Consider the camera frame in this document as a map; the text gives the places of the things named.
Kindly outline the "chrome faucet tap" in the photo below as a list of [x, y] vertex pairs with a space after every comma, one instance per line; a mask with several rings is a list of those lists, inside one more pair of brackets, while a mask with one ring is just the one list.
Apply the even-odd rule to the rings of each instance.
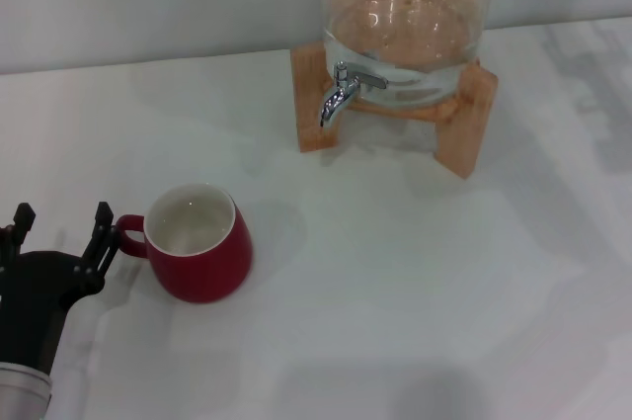
[[360, 93], [362, 86], [385, 90], [388, 80], [382, 76], [369, 74], [346, 61], [338, 61], [333, 67], [332, 88], [326, 93], [320, 111], [320, 127], [330, 127], [338, 114]]

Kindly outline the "wooden dispenser stand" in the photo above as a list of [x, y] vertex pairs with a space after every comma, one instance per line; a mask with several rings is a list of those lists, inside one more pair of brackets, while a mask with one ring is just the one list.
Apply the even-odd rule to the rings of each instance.
[[[336, 146], [339, 125], [320, 127], [324, 96], [333, 84], [325, 68], [324, 45], [314, 42], [295, 48], [290, 52], [290, 61], [300, 150], [311, 152]], [[386, 118], [433, 123], [435, 160], [467, 179], [476, 167], [498, 83], [498, 77], [476, 59], [460, 73], [456, 93], [430, 107], [388, 109], [356, 99], [350, 109]]]

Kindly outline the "red ceramic cup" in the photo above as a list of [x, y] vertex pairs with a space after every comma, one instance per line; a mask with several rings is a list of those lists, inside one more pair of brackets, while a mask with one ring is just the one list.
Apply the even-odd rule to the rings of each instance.
[[120, 251], [145, 259], [162, 287], [191, 303], [234, 293], [253, 263], [253, 243], [233, 198], [209, 184], [188, 184], [159, 197], [144, 215], [117, 221]]

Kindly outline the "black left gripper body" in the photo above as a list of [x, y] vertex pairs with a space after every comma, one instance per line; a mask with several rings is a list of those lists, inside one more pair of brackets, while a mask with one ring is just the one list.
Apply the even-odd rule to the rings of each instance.
[[0, 363], [49, 374], [68, 311], [95, 293], [95, 267], [56, 251], [0, 266]]

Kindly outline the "glass water dispenser jar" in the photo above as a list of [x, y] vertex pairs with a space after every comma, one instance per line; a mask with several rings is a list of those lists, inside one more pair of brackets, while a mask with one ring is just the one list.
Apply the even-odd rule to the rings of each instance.
[[490, 0], [324, 0], [327, 68], [386, 80], [362, 85], [359, 98], [375, 105], [430, 106], [457, 87], [477, 53]]

